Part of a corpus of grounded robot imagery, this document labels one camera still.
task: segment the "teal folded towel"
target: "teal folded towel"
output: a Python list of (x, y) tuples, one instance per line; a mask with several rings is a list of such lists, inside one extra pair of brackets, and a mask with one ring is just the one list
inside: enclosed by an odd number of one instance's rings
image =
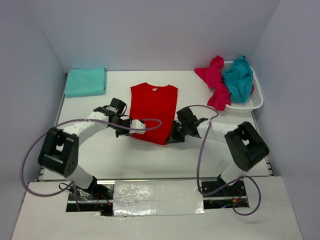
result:
[(230, 100), (234, 103), (245, 103), (252, 90), (253, 71), (245, 56), (235, 60), (223, 73), (223, 81), (230, 92)]
[(66, 78), (66, 98), (103, 95), (106, 92), (106, 69), (71, 69)]

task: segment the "t-shirt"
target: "t-shirt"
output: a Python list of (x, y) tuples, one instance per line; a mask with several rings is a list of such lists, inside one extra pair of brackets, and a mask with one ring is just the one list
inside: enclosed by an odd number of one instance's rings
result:
[[(130, 117), (134, 119), (159, 119), (161, 127), (146, 131), (144, 134), (134, 133), (132, 137), (143, 141), (166, 145), (175, 119), (178, 88), (172, 85), (153, 86), (141, 83), (131, 87)], [(145, 121), (146, 128), (157, 126), (157, 121)]]

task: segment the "plastic laundry basket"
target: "plastic laundry basket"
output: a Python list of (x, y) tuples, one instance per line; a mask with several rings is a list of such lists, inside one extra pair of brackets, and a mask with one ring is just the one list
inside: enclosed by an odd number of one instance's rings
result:
[[(228, 70), (231, 67), (232, 63), (233, 63), (232, 61), (225, 61), (221, 72)], [(260, 108), (262, 106), (262, 104), (264, 103), (264, 98), (262, 96), (261, 89), (260, 89), (256, 74), (255, 74), (254, 70), (252, 70), (252, 71), (253, 71), (252, 82), (254, 85), (254, 90), (250, 94), (248, 100), (245, 103), (231, 102), (231, 105), (227, 104), (224, 109), (225, 112), (228, 112), (228, 113), (251, 112), (255, 109)]]

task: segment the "white tabletop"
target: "white tabletop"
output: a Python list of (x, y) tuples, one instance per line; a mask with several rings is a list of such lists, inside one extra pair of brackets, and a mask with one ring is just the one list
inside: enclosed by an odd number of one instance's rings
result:
[[(281, 177), (256, 177), (255, 181), (261, 189), (262, 203), (251, 216), (236, 215), (231, 208), (194, 215), (100, 216), (98, 212), (66, 212), (67, 191), (52, 197), (27, 192), (12, 239), (302, 240)], [(248, 213), (256, 206), (258, 194), (250, 180), (245, 179), (244, 185), (250, 209), (237, 210)], [(57, 191), (58, 183), (32, 182), (29, 187), (47, 194)]]
[[(112, 98), (131, 105), (131, 86), (140, 83), (155, 86), (173, 85), (178, 88), (176, 111), (194, 104), (206, 105), (213, 91), (193, 71), (108, 71), (106, 94), (101, 96), (65, 98), (58, 122), (86, 118), (96, 107), (108, 105)], [(198, 117), (211, 117), (209, 109), (193, 108)], [(221, 112), (215, 119), (220, 123), (254, 125), (251, 113), (231, 115)], [(78, 164), (98, 179), (160, 179), (193, 178), (196, 176), (201, 139), (186, 137), (184, 143), (156, 145), (132, 137), (115, 137), (111, 128), (103, 130), (79, 148)], [(208, 139), (203, 152), (201, 177), (217, 177), (233, 161), (225, 143)], [(262, 160), (249, 172), (250, 176), (269, 176), (266, 161)], [(62, 177), (49, 170), (43, 180)]]

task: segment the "gray wall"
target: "gray wall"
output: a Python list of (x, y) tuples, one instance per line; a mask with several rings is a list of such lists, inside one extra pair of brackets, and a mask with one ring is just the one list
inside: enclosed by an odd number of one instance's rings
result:
[(265, 101), (255, 116), (304, 240), (320, 239), (319, 11), (319, 0), (281, 0), (251, 58)]
[[(53, 125), (63, 87), (64, 72), (58, 58), (25, 3), (1, 0), (1, 240), (11, 239), (25, 194), (19, 182), (24, 153), (40, 133)], [(38, 173), (35, 152), (25, 175), (34, 180)]]
[(62, 66), (191, 70), (249, 56), (280, 0), (25, 0)]

